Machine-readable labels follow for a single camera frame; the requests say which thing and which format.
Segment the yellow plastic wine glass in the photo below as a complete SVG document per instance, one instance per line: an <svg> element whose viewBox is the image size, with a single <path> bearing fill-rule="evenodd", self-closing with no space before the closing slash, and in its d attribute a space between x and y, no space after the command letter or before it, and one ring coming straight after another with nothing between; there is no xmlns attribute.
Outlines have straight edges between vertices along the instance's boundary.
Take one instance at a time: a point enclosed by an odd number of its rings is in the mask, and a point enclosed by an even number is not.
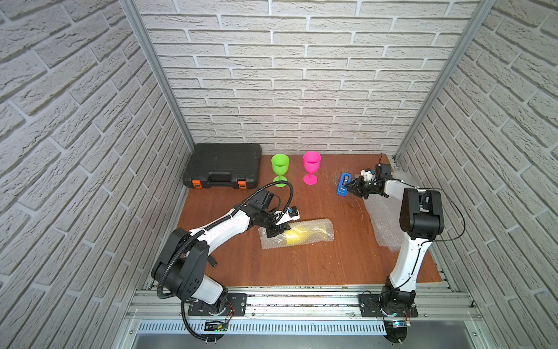
<svg viewBox="0 0 558 349"><path fill-rule="evenodd" d="M299 246L329 241L329 235L322 229L296 227L285 232L286 246Z"/></svg>

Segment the bubble wrap sheet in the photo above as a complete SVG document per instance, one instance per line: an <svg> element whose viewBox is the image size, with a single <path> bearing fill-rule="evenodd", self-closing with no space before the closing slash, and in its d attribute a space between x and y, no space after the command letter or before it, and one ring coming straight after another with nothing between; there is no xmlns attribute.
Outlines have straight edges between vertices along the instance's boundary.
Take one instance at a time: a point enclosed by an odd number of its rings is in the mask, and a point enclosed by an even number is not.
<svg viewBox="0 0 558 349"><path fill-rule="evenodd" d="M266 229L260 227L258 232L263 250L334 241L330 219L290 222L289 226L290 230L272 238L268 238Z"/></svg>
<svg viewBox="0 0 558 349"><path fill-rule="evenodd" d="M378 245L387 247L391 252L399 251L403 242L404 232L400 229L399 219L405 188L414 186L400 180L388 180L388 197L370 194L364 200Z"/></svg>

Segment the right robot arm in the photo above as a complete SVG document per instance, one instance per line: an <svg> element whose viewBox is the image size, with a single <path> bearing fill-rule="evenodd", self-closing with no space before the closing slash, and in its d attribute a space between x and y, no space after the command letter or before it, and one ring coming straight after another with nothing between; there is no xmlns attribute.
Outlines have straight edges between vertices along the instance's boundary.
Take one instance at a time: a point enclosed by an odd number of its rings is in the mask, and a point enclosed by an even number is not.
<svg viewBox="0 0 558 349"><path fill-rule="evenodd" d="M377 302L382 305L388 302L411 305L425 254L444 229L441 193L396 179L366 181L363 176L347 183L346 189L364 199L376 194L400 201L399 225L403 242L396 265Z"/></svg>

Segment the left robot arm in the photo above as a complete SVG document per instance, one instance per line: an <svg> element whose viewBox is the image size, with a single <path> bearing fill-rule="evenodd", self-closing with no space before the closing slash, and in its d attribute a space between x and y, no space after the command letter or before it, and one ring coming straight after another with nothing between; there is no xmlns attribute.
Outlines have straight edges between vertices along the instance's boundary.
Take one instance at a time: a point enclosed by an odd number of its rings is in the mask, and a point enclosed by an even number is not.
<svg viewBox="0 0 558 349"><path fill-rule="evenodd" d="M267 212L245 204L236 206L204 227L192 231L177 228L167 239L153 266L157 297L176 297L184 302L194 300L222 308L228 291L206 275L210 255L254 226L265 228L271 234L282 234L290 229L291 222L299 218L299 210L295 206L285 212Z"/></svg>

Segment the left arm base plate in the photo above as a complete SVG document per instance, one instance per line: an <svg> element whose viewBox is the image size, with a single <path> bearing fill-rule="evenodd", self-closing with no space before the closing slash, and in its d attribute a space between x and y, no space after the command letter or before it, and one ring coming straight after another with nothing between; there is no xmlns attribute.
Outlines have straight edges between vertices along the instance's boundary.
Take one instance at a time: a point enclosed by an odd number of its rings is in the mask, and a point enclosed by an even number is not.
<svg viewBox="0 0 558 349"><path fill-rule="evenodd" d="M246 293L229 293L220 297L215 303L208 304L197 300L189 305L189 316L244 316L248 295Z"/></svg>

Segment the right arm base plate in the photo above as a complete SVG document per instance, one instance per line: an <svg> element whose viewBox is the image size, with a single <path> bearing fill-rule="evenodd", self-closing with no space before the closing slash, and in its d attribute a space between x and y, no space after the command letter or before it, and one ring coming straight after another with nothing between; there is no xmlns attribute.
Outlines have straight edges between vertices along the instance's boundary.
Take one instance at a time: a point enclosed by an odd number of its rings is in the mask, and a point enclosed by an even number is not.
<svg viewBox="0 0 558 349"><path fill-rule="evenodd" d="M363 318L416 318L418 311L416 305L404 302L384 300L384 295L363 292L357 296L360 313Z"/></svg>

